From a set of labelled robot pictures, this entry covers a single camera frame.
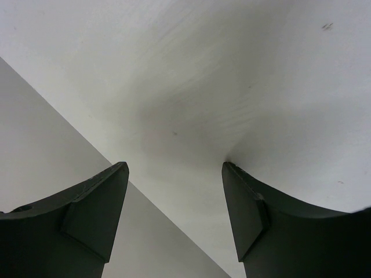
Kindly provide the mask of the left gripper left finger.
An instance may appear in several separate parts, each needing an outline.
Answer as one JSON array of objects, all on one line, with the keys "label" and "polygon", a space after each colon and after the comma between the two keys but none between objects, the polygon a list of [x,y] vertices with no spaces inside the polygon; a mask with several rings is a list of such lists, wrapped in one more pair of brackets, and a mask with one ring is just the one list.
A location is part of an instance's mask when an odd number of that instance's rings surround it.
[{"label": "left gripper left finger", "polygon": [[127,163],[1,213],[1,277],[101,277],[128,186]]}]

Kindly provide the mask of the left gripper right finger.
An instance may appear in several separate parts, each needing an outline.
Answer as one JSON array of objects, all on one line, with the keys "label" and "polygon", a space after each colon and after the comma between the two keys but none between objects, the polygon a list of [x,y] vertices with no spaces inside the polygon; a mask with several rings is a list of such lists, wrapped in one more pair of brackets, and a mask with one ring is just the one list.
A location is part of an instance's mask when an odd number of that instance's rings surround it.
[{"label": "left gripper right finger", "polygon": [[247,277],[369,277],[370,209],[298,200],[233,163],[221,170],[238,261]]}]

